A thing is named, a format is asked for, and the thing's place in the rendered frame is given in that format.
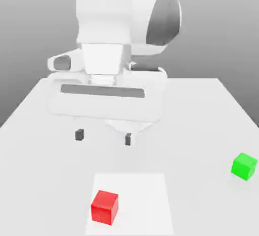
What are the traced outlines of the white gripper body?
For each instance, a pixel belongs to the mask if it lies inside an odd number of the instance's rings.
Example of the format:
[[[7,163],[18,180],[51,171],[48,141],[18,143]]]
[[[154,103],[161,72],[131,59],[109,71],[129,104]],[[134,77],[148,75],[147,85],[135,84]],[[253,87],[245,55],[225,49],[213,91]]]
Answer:
[[[47,109],[52,114],[155,122],[161,117],[167,74],[127,71],[107,87],[89,85],[85,73],[56,72],[47,81]]]

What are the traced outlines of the small red cube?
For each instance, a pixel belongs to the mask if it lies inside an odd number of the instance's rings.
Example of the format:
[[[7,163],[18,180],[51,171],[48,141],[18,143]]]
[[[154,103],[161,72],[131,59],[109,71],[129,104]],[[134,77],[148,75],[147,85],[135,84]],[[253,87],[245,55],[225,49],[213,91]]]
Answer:
[[[91,203],[92,220],[112,225],[118,212],[118,194],[99,190]]]

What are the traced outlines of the small green cube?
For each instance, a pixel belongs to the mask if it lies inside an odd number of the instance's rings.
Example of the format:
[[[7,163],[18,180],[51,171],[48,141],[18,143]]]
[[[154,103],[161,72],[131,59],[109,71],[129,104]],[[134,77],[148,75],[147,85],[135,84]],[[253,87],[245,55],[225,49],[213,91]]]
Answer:
[[[233,160],[231,173],[247,181],[254,174],[256,165],[257,159],[242,152]]]

